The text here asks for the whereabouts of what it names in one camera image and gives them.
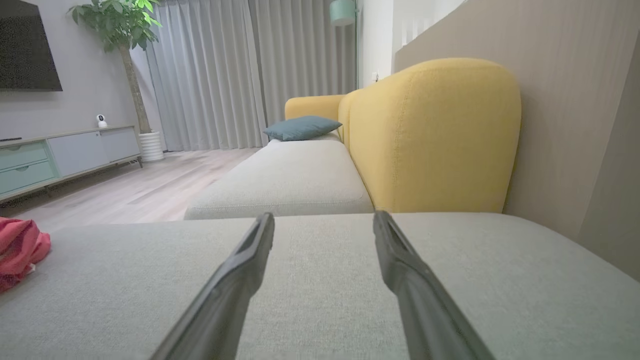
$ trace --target gray curtain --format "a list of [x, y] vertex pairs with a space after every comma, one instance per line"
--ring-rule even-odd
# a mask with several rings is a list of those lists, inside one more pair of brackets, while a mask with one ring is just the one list
[[355, 27], [331, 0], [166, 0], [148, 52], [170, 151], [267, 144], [291, 97], [356, 88]]

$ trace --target sofa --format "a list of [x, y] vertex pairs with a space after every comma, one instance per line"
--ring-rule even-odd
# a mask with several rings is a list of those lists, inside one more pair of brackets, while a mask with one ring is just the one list
[[[408, 359], [373, 214], [275, 219], [238, 359]], [[497, 360], [638, 359], [640, 284], [580, 245], [495, 213], [394, 219]], [[94, 225], [0, 295], [0, 359], [148, 359], [252, 218]]]
[[496, 63], [427, 61], [347, 95], [286, 103], [287, 119], [305, 115], [342, 126], [317, 141], [270, 141], [184, 218], [502, 212], [521, 103], [515, 78]]

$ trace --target drawer handle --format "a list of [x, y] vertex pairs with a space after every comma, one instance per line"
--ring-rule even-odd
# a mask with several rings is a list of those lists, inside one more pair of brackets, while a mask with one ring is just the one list
[[12, 147], [5, 147], [4, 149], [9, 150], [9, 151], [18, 151], [18, 150], [20, 150], [21, 147], [22, 147], [22, 145], [16, 145], [16, 146], [12, 146]]

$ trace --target plant foliage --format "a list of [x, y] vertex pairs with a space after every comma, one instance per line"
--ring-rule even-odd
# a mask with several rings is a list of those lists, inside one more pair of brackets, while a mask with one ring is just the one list
[[91, 4], [72, 6], [71, 17], [78, 24], [82, 20], [98, 33], [105, 51], [119, 45], [134, 49], [139, 45], [147, 49], [147, 43], [157, 41], [152, 25], [161, 26], [149, 13], [158, 0], [92, 0]]

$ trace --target tree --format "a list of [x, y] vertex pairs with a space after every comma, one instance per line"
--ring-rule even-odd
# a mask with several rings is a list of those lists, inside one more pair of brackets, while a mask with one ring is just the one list
[[142, 134], [150, 133], [151, 128], [129, 49], [140, 46], [147, 50], [148, 42], [157, 41], [151, 26], [161, 25], [149, 15], [154, 12], [153, 3], [158, 4], [158, 0], [92, 0], [91, 4], [77, 5], [69, 9], [76, 24], [78, 20], [82, 20], [98, 33], [105, 52], [114, 49], [120, 51]]

